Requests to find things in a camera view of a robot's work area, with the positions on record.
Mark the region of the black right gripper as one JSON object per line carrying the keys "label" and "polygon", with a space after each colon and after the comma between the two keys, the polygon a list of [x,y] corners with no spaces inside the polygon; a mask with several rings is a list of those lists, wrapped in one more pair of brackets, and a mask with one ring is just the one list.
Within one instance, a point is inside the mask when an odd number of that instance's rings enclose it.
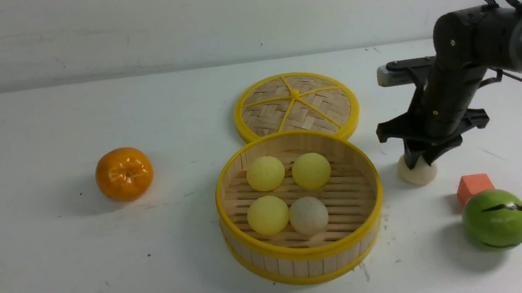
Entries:
{"label": "black right gripper", "polygon": [[444,153],[462,145],[460,135],[473,128],[484,129],[490,121],[484,109],[470,108],[487,68],[477,63],[451,68],[435,60],[427,81],[414,84],[406,113],[376,127],[380,143],[392,138],[403,140],[404,164],[409,170],[416,167],[421,156],[432,166]]}

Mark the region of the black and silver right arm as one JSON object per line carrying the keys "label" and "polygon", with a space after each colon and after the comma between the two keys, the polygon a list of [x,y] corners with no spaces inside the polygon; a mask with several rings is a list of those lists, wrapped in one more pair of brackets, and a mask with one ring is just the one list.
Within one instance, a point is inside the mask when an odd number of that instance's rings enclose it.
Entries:
{"label": "black and silver right arm", "polygon": [[404,143],[404,166],[430,165],[457,148],[462,135],[484,129],[490,118],[470,108],[475,93],[500,82],[507,71],[522,74],[522,4],[472,7],[436,20],[433,56],[389,61],[378,67],[380,87],[415,85],[408,111],[380,123],[381,143]]}

